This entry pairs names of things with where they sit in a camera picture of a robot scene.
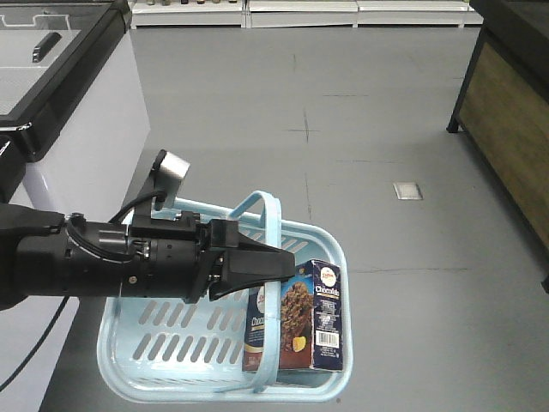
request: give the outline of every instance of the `wire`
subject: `wire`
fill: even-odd
[[[98,258],[111,260],[113,262],[119,262],[122,264],[131,262],[131,260],[134,258],[133,253],[127,254],[118,253],[115,251],[108,251],[107,249],[103,249],[100,246],[94,245],[78,232],[72,217],[67,220],[67,234],[78,247],[81,247],[83,250],[92,253]]]
[[[13,371],[13,373],[7,378],[1,385],[0,385],[0,392],[3,391],[8,387],[9,384],[11,384],[15,378],[17,378],[17,375],[21,373],[21,371],[25,368],[27,363],[33,358],[33,356],[38,352],[38,349],[40,349],[40,346],[42,346],[42,343],[44,343],[45,339],[50,335],[51,330],[53,329],[53,326],[59,319],[59,316],[61,316],[61,312],[67,305],[67,302],[69,301],[69,296],[63,297],[63,300],[61,300],[61,303],[59,304],[59,307],[57,308],[55,314],[53,315],[53,318],[51,318],[50,323],[47,325],[47,327],[44,330],[44,333],[42,333],[42,336],[40,339],[36,342],[34,345],[34,348],[31,349],[31,351],[28,353],[28,355],[25,357],[23,362]]]
[[[166,191],[151,191],[136,197],[134,200],[126,203],[110,220],[109,223],[120,223],[121,219],[130,212],[135,206],[141,204],[147,200],[158,197],[161,202],[166,200]]]

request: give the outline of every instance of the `barcode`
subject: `barcode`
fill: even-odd
[[[328,346],[329,348],[340,347],[340,336],[337,333],[322,332],[317,330],[317,342],[318,346]]]

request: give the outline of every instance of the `chocolate box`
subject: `chocolate box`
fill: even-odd
[[[263,288],[250,290],[244,332],[243,370],[256,371],[264,334]],[[322,260],[296,267],[281,287],[280,369],[343,368],[341,272]]]

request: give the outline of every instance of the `basket handle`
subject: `basket handle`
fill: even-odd
[[[254,191],[239,206],[227,215],[237,220],[254,204],[263,200],[263,211],[259,225],[265,227],[265,244],[281,247],[282,212],[281,201],[265,191]],[[254,388],[263,391],[265,385],[276,381],[281,350],[281,283],[265,283],[265,335],[261,362],[252,380],[239,385],[223,388],[221,391],[235,391]]]

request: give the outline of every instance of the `chocolate image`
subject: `chocolate image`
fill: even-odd
[[[295,282],[281,303],[281,348],[293,351],[293,338],[303,336],[311,323],[312,295],[303,282]]]

